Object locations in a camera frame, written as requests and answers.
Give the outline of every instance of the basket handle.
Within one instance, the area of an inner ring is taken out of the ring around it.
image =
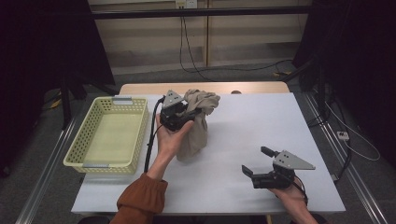
[[[111,98],[114,105],[133,105],[132,96],[130,95],[115,95]]]
[[[82,168],[109,168],[110,164],[83,163]]]

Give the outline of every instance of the orange sleeve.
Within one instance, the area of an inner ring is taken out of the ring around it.
[[[111,224],[151,223],[154,214],[161,213],[168,183],[149,178],[143,173],[121,194],[118,213]]]

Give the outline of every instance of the beige cloth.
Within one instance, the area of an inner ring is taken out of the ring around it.
[[[181,142],[180,151],[177,153],[179,161],[193,157],[199,150],[206,147],[207,124],[205,116],[210,115],[218,107],[220,97],[214,92],[189,90],[184,95],[184,100],[189,104],[185,113],[195,108],[201,108],[202,112],[195,117],[194,125]]]

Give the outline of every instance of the power outlet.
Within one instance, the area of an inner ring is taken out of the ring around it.
[[[347,132],[337,132],[337,136],[340,140],[349,140],[349,135],[347,134]]]
[[[186,8],[186,0],[176,0],[176,9]]]
[[[186,0],[186,8],[198,8],[197,0]]]

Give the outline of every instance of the wire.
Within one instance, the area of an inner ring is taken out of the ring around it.
[[[186,20],[184,19],[184,17],[181,17],[180,19],[181,19],[181,45],[180,45],[180,54],[179,54],[180,64],[182,64],[182,62],[181,62],[181,49],[183,48],[183,23],[184,23],[184,34],[185,34],[185,36],[186,36],[187,45],[188,45],[188,47],[189,47],[189,53],[190,53],[192,65],[194,66],[195,71],[196,71],[196,72],[198,73],[198,75],[199,75],[200,77],[202,77],[203,79],[206,79],[206,80],[212,81],[212,82],[216,82],[215,80],[210,79],[210,78],[205,77],[204,75],[202,75],[202,74],[200,73],[200,71],[197,69],[197,67],[195,66],[195,62],[194,62],[194,59],[193,59],[193,57],[192,57],[192,53],[191,53],[191,49],[190,49],[190,41],[189,41],[189,38],[188,38],[188,35],[187,35]]]
[[[335,102],[335,104],[337,105],[338,110],[339,110],[340,113],[341,113],[341,118],[343,119],[343,122],[344,122],[345,124],[347,124],[347,120],[346,120],[346,118],[345,118],[345,116],[344,116],[343,109],[341,108],[341,106],[338,104],[338,102],[337,102],[335,99],[334,99],[334,102]],[[340,128],[341,128],[341,129],[344,129],[344,126],[341,125],[340,120],[337,120],[337,122],[338,122],[338,125],[340,126]],[[349,134],[349,129],[345,129],[345,130],[346,130],[346,133],[348,134],[348,136],[350,136],[350,134]],[[351,143],[350,143],[350,139],[349,139],[348,141],[346,141],[346,144],[347,144],[348,146],[350,146],[350,144],[351,144]],[[337,184],[338,181],[343,177],[343,174],[344,174],[345,170],[347,169],[347,167],[349,166],[349,164],[350,164],[351,161],[352,161],[352,150],[348,147],[348,148],[346,149],[346,159],[345,159],[343,168],[341,169],[340,173],[338,174],[338,176],[337,176],[338,179],[335,181],[335,184]]]
[[[278,62],[276,62],[276,63],[270,64],[270,65],[266,65],[266,66],[264,66],[264,67],[247,68],[247,69],[244,69],[244,68],[223,68],[223,67],[222,67],[222,68],[205,68],[205,69],[198,69],[198,68],[195,66],[194,60],[193,60],[193,58],[192,58],[192,53],[191,53],[191,48],[190,48],[190,41],[189,41],[189,37],[188,37],[188,35],[187,35],[186,21],[185,21],[184,17],[182,17],[182,18],[180,18],[180,19],[181,19],[181,30],[183,30],[183,23],[184,23],[185,37],[186,37],[186,40],[187,40],[187,45],[188,45],[189,54],[190,54],[190,57],[191,57],[191,60],[192,60],[192,64],[193,64],[193,66],[194,66],[194,70],[192,70],[192,71],[187,70],[187,69],[183,66],[183,63],[182,63],[182,60],[181,60],[181,50],[182,50],[182,47],[183,47],[183,32],[181,31],[181,38],[180,38],[180,40],[181,40],[180,42],[181,42],[181,43],[180,43],[180,50],[179,50],[179,62],[180,62],[181,68],[182,68],[185,72],[188,72],[188,73],[198,73],[199,75],[202,76],[202,74],[200,74],[200,72],[204,72],[204,71],[222,70],[222,71],[243,71],[243,72],[249,72],[249,71],[262,70],[262,69],[270,68],[270,67],[273,67],[273,66],[276,67],[276,71],[279,71],[278,68],[277,68],[277,66],[278,66],[280,63],[285,63],[285,62],[291,62],[291,61],[292,61],[292,59],[286,59],[286,60],[281,60],[281,61],[278,61]]]
[[[367,139],[365,139],[363,136],[361,136],[359,133],[357,133],[355,130],[353,130],[352,128],[350,128],[349,126],[347,126],[340,118],[338,118],[338,116],[334,113],[334,111],[332,110],[332,108],[325,102],[326,106],[329,107],[330,111],[332,112],[332,114],[346,127],[348,128],[350,131],[352,131],[353,133],[355,133],[358,137],[360,137],[361,139],[363,139],[366,143],[368,143],[378,154],[378,158],[376,159],[371,159],[373,161],[378,161],[379,158],[381,157],[381,154],[379,153],[378,149],[371,144]]]
[[[299,191],[304,195],[305,204],[308,205],[308,197],[306,196],[305,186],[304,186],[303,181],[300,179],[300,177],[298,177],[297,175],[294,175],[294,177],[296,177],[296,178],[298,179],[298,181],[300,181],[300,183],[301,183],[301,185],[302,185],[301,187],[300,187],[296,182],[294,182],[294,178],[291,180],[291,179],[289,179],[287,176],[285,176],[285,175],[283,175],[283,174],[281,174],[281,173],[276,173],[276,174],[279,175],[279,176],[281,176],[282,178],[286,179],[286,180],[289,181],[294,187],[296,187],[297,190],[299,190]]]
[[[377,158],[375,158],[375,159],[372,159],[372,158],[369,158],[369,157],[366,157],[366,156],[364,156],[364,155],[362,155],[362,154],[360,154],[358,151],[356,151],[355,149],[353,149],[352,147],[350,147],[348,144],[347,144],[347,141],[345,141],[344,140],[344,143],[346,144],[346,146],[347,146],[347,148],[349,148],[350,150],[352,150],[353,152],[355,152],[356,154],[358,154],[359,156],[361,156],[361,157],[363,157],[364,159],[366,159],[366,160],[369,160],[369,161],[378,161],[379,160],[379,158],[381,158],[381,155],[378,153],[378,157]]]
[[[152,150],[152,145],[154,142],[155,134],[162,127],[162,125],[160,127],[158,127],[157,131],[155,131],[155,133],[154,133],[154,123],[155,123],[155,116],[157,115],[157,107],[160,103],[163,103],[164,99],[165,99],[165,96],[163,96],[163,98],[159,99],[154,106],[154,110],[152,111],[151,131],[150,131],[150,136],[149,136],[149,140],[148,140],[148,151],[146,154],[146,161],[145,161],[145,171],[144,171],[145,173],[149,170],[149,158],[151,156],[151,150]]]

